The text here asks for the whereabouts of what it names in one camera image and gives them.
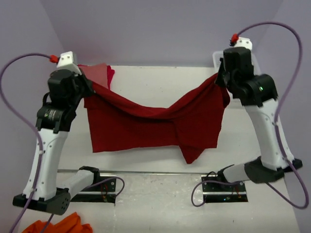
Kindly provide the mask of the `dark red t shirt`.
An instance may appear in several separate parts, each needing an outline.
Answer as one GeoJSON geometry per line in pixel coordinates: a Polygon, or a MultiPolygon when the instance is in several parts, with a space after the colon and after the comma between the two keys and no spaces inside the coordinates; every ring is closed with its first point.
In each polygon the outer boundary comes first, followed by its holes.
{"type": "Polygon", "coordinates": [[[227,90],[207,78],[168,108],[139,105],[92,82],[84,99],[93,152],[178,146],[187,164],[217,147],[227,90]]]}

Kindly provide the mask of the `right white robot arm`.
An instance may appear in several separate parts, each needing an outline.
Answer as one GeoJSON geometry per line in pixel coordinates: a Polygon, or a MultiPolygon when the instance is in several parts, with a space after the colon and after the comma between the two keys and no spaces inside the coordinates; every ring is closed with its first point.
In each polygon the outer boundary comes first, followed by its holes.
{"type": "Polygon", "coordinates": [[[255,129],[260,156],[218,171],[217,186],[227,191],[235,182],[276,182],[294,168],[300,169],[302,161],[287,148],[280,120],[275,119],[278,94],[273,78],[254,74],[251,50],[244,47],[225,49],[220,61],[215,83],[226,88],[245,108],[255,129]]]}

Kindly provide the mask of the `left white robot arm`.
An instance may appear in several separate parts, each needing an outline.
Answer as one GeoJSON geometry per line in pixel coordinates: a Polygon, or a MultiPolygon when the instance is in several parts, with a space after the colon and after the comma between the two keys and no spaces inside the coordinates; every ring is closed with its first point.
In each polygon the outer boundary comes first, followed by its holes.
{"type": "Polygon", "coordinates": [[[82,166],[75,175],[56,185],[60,156],[77,107],[83,98],[95,92],[82,70],[52,72],[48,88],[37,112],[35,131],[39,138],[31,174],[23,192],[14,196],[13,205],[62,215],[79,192],[86,188],[95,191],[101,185],[99,170],[90,166],[82,166]]]}

